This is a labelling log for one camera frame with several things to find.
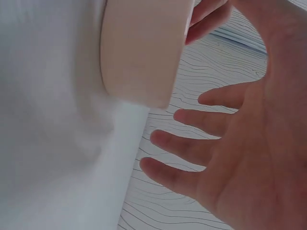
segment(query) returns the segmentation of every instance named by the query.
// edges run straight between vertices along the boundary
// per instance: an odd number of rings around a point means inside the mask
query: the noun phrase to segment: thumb
[[[299,7],[287,0],[230,0],[243,15],[255,26],[266,46],[276,35],[282,35],[299,20]]]

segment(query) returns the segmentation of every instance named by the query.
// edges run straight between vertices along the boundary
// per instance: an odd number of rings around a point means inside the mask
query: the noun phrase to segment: palm
[[[288,3],[285,6],[297,10]],[[295,17],[299,23],[292,23],[295,18],[289,15],[284,24],[282,17],[276,20],[278,36],[252,18],[269,53],[264,78],[199,97],[201,104],[236,108],[237,113],[179,110],[174,114],[175,120],[220,139],[194,140],[163,131],[152,134],[153,144],[206,166],[204,171],[185,172],[153,159],[141,162],[152,179],[197,199],[237,230],[301,229],[305,221],[293,210],[307,211],[307,202],[300,199],[307,194],[307,16],[298,11]]]

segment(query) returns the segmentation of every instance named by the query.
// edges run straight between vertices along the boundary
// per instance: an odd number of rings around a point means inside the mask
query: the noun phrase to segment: wood grain pattern
[[[175,90],[166,111],[151,110],[134,164],[130,185],[118,224],[119,230],[229,230],[195,200],[175,194],[150,180],[140,169],[142,157],[154,157],[171,166],[200,171],[196,166],[153,146],[150,133],[162,129],[176,135],[210,139],[202,131],[173,120],[179,108],[233,113],[221,106],[202,106],[198,96],[209,89],[260,79],[266,68],[266,55],[239,44],[208,35],[185,48]]]

